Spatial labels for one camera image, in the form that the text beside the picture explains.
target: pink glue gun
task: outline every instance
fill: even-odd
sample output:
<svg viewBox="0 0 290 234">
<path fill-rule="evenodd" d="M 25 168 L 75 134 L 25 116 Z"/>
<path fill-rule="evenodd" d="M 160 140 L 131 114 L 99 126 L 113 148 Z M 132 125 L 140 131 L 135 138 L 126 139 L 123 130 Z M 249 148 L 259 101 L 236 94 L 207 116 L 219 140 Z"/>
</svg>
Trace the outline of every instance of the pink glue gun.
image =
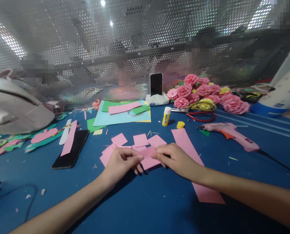
<svg viewBox="0 0 290 234">
<path fill-rule="evenodd" d="M 237 126 L 232 123 L 208 123 L 200 126 L 209 132 L 221 132 L 226 137 L 226 139 L 233 139 L 239 144 L 241 144 L 245 151 L 254 152 L 259 150 L 259 146 L 236 131 Z"/>
</svg>

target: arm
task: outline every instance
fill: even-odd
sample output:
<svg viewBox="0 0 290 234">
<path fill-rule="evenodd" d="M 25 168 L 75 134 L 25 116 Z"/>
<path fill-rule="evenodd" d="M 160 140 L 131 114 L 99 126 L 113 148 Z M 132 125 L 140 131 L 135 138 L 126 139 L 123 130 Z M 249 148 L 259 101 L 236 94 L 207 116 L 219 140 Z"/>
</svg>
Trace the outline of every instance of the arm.
<svg viewBox="0 0 290 234">
<path fill-rule="evenodd" d="M 133 149 L 115 148 L 106 168 L 98 178 L 11 233 L 64 233 L 111 191 L 129 169 L 133 167 L 137 174 L 136 165 L 143 159 L 137 156 L 137 152 Z"/>
<path fill-rule="evenodd" d="M 178 145 L 159 146 L 152 157 L 192 182 L 220 191 L 290 228 L 290 189 L 203 167 Z"/>
</svg>

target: yellow cap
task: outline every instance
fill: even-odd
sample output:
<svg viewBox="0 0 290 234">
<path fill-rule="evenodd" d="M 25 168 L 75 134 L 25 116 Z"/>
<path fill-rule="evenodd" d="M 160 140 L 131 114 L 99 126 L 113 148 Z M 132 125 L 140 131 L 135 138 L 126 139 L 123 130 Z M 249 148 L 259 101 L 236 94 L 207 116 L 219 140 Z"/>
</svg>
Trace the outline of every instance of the yellow cap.
<svg viewBox="0 0 290 234">
<path fill-rule="evenodd" d="M 185 126 L 185 123 L 182 121 L 179 121 L 177 124 L 177 129 L 184 128 L 184 126 Z"/>
</svg>

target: smartphone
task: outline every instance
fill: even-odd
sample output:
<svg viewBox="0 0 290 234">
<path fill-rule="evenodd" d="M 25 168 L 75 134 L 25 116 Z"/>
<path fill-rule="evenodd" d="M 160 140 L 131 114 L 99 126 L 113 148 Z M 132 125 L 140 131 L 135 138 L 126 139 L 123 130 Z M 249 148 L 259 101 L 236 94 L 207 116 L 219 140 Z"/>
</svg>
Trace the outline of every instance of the smartphone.
<svg viewBox="0 0 290 234">
<path fill-rule="evenodd" d="M 150 76 L 151 96 L 155 94 L 162 95 L 162 73 L 152 74 Z"/>
<path fill-rule="evenodd" d="M 89 133 L 90 133 L 89 130 L 76 131 L 74 133 L 74 139 L 70 153 L 65 154 L 64 156 L 59 155 L 51 168 L 52 169 L 73 168 L 78 160 L 79 154 L 81 153 L 81 150 L 86 142 Z"/>
</svg>

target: glue stick refill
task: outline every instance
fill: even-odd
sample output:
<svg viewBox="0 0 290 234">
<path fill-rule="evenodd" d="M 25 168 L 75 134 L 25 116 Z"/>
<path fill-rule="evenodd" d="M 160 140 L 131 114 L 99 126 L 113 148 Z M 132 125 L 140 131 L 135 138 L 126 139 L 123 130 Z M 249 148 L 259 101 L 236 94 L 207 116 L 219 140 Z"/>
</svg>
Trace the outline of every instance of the glue stick refill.
<svg viewBox="0 0 290 234">
<path fill-rule="evenodd" d="M 170 114 L 171 114 L 171 107 L 165 107 L 164 119 L 162 120 L 163 126 L 168 126 Z"/>
</svg>

